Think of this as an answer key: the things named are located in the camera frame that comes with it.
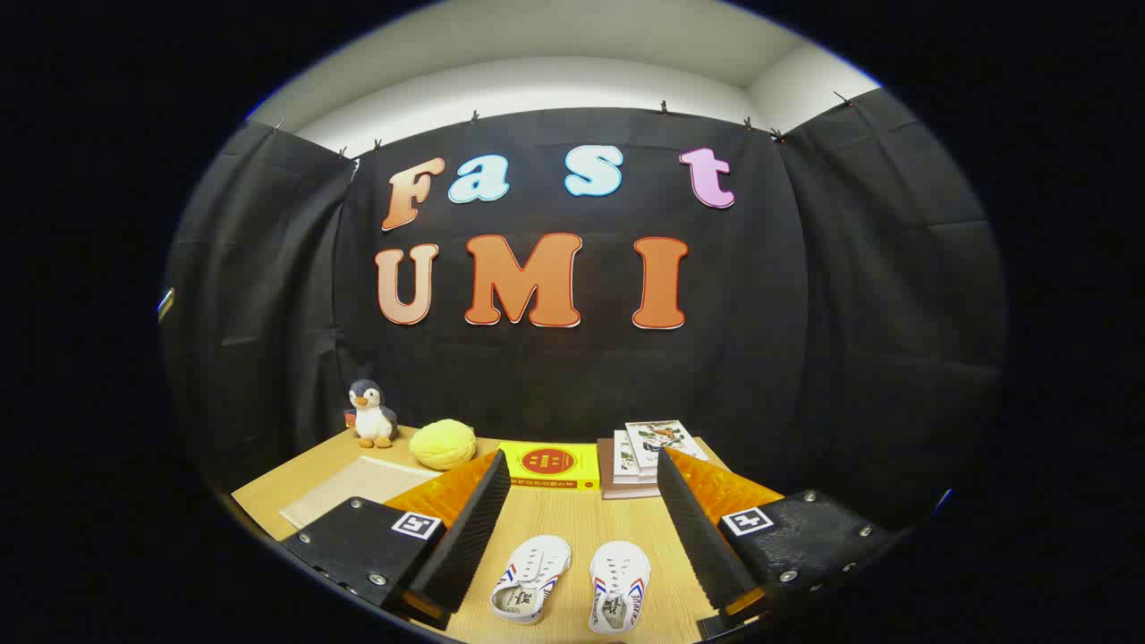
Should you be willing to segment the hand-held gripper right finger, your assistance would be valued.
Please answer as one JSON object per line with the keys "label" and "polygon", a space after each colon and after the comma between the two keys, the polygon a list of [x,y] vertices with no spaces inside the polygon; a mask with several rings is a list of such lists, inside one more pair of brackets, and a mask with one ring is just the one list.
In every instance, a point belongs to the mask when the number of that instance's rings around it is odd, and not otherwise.
{"label": "hand-held gripper right finger", "polygon": [[676,449],[661,451],[657,485],[716,610],[704,641],[808,613],[905,535],[818,489],[782,495]]}

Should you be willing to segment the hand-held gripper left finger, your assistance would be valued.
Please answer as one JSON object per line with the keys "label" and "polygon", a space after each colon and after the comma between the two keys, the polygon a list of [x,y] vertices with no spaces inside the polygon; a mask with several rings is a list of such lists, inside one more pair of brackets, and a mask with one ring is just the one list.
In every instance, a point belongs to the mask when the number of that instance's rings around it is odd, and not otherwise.
{"label": "hand-held gripper left finger", "polygon": [[505,451],[495,450],[384,503],[349,497],[281,543],[364,602],[444,629],[510,488]]}

